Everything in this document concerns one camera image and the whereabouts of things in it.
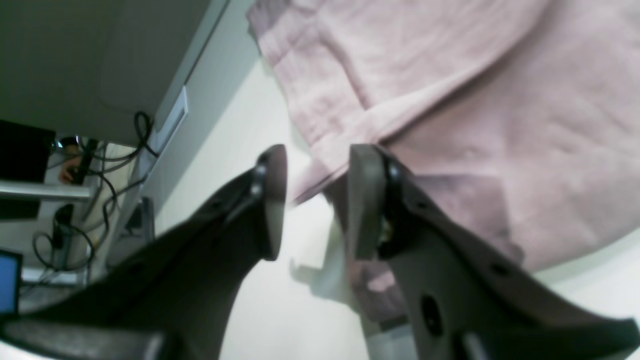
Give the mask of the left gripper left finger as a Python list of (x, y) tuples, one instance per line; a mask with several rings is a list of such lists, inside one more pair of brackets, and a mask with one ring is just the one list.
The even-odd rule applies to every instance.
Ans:
[(1, 342), (51, 360), (217, 360), (243, 280), (281, 250), (284, 145), (105, 277), (1, 320)]

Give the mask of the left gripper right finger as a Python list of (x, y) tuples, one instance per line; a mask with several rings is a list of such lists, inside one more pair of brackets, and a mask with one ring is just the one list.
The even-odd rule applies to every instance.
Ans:
[(350, 146), (349, 238), (387, 262), (421, 360), (624, 360), (634, 319), (584, 310), (448, 218), (390, 153)]

